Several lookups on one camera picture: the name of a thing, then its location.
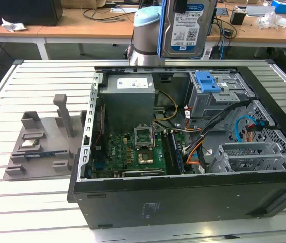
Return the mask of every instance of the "yellow wire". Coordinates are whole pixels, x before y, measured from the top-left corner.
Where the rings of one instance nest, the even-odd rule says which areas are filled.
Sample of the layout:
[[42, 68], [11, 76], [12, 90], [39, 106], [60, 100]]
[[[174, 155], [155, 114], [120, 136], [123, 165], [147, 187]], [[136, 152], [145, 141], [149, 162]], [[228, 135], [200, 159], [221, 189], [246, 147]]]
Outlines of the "yellow wire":
[[167, 118], [161, 118], [161, 119], [153, 119], [153, 121], [155, 121], [155, 122], [164, 122], [165, 120], [170, 120], [170, 119], [174, 118], [177, 115], [177, 113], [178, 113], [178, 106], [177, 106], [176, 102], [174, 101], [174, 99], [170, 95], [168, 95], [166, 92], [164, 92], [162, 90], [159, 90], [159, 92], [165, 94], [175, 105], [175, 111], [174, 111], [174, 114], [172, 116], [167, 117]]

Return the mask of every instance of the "desk leg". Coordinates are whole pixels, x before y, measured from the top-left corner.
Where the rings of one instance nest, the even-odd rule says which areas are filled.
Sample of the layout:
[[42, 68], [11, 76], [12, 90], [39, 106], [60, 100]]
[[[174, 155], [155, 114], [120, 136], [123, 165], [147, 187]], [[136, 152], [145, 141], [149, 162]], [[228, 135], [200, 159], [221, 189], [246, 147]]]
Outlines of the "desk leg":
[[84, 50], [83, 50], [83, 44], [82, 43], [79, 43], [79, 52], [80, 52], [80, 55], [84, 55]]
[[48, 56], [48, 53], [47, 53], [46, 47], [45, 47], [45, 40], [44, 39], [38, 39], [36, 44], [37, 44], [38, 51], [40, 52], [41, 59], [42, 60], [49, 60], [49, 56]]

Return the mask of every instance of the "white paper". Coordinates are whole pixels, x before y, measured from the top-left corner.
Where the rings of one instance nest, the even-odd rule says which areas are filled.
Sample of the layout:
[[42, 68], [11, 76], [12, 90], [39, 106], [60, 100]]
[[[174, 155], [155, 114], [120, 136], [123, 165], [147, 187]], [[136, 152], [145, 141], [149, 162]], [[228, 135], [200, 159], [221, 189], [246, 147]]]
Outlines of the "white paper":
[[200, 171], [200, 173], [204, 174], [205, 173], [205, 169], [199, 165], [198, 170]]
[[148, 88], [147, 78], [119, 78], [117, 89], [144, 89]]
[[9, 32], [15, 32], [15, 31], [21, 31], [21, 30], [25, 30], [27, 29], [23, 23], [17, 23], [17, 24], [14, 24], [14, 23], [10, 23], [6, 20], [4, 20], [3, 18], [1, 18], [2, 20], [2, 24], [1, 26], [6, 30], [6, 31], [9, 31]]
[[281, 27], [286, 27], [286, 18], [281, 18], [276, 24]]

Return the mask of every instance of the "blue cable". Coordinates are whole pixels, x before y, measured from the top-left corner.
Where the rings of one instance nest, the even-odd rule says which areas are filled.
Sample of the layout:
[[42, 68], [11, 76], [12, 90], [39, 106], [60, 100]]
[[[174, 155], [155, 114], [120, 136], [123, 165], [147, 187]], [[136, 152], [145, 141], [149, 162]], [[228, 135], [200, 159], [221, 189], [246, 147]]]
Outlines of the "blue cable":
[[221, 51], [220, 59], [222, 59], [222, 56], [223, 56], [223, 50], [224, 50], [224, 41], [225, 41], [224, 29], [222, 29], [222, 33], [223, 33], [223, 41], [222, 41], [222, 51]]
[[244, 115], [243, 117], [240, 117], [234, 125], [235, 136], [236, 136], [238, 142], [242, 142], [240, 135], [239, 135], [239, 127], [238, 126], [239, 126], [239, 122], [244, 118], [247, 118], [247, 119], [251, 120], [254, 124], [257, 124], [256, 120], [253, 119], [252, 117], [248, 116], [248, 115]]

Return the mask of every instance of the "blue hard drive label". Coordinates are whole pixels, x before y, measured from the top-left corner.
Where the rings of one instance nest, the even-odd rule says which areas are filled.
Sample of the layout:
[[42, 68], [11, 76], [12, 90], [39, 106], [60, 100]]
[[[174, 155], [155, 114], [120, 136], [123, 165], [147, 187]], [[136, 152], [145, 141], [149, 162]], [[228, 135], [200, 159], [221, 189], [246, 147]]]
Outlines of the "blue hard drive label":
[[203, 4], [187, 4], [186, 12], [175, 14], [171, 38], [174, 50], [189, 51], [196, 46], [200, 29], [198, 19], [203, 13]]
[[204, 4], [187, 4], [186, 11], [202, 11]]

